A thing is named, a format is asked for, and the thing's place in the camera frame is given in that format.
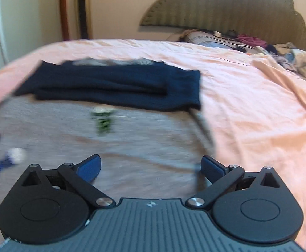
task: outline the wooden door frame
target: wooden door frame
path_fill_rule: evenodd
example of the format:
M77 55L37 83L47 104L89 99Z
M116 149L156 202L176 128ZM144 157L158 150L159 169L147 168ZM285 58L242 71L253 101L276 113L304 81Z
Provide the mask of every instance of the wooden door frame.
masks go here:
M62 36L64 41L70 40L68 26L68 12L66 9L66 0L59 0L59 11L61 17Z

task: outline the logo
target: logo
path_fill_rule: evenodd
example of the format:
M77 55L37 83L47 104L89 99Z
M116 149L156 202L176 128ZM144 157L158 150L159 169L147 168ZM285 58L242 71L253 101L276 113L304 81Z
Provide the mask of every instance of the logo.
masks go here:
M147 203L147 205L148 205L149 207L155 207L155 206L156 206L156 203L150 201L149 203Z

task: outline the pillow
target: pillow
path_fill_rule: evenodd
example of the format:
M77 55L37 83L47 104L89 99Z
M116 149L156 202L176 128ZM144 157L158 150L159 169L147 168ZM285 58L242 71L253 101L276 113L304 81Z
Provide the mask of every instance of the pillow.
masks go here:
M196 45L203 45L207 47L219 47L227 49L244 48L246 52L251 54L258 54L259 51L250 46L232 39L216 37L210 33L200 31L198 29L188 29L183 32L180 39L186 43L193 43Z

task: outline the ribbed gray panel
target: ribbed gray panel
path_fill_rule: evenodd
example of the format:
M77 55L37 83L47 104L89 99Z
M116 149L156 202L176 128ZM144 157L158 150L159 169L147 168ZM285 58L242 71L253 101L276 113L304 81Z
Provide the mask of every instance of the ribbed gray panel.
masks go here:
M123 199L98 210L75 236L49 245L8 241L0 252L302 252L290 242L251 247L229 239L204 211L185 208L178 199Z

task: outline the metal pivot screw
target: metal pivot screw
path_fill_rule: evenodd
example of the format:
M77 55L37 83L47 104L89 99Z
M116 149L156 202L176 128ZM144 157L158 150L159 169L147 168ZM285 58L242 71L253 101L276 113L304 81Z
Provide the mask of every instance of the metal pivot screw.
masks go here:
M112 203L113 203L113 200L111 198L106 198L106 197L99 198L96 200L96 204L101 207L108 207L112 205Z
M188 204L194 207L200 207L204 205L204 200L201 198L193 197L188 200Z

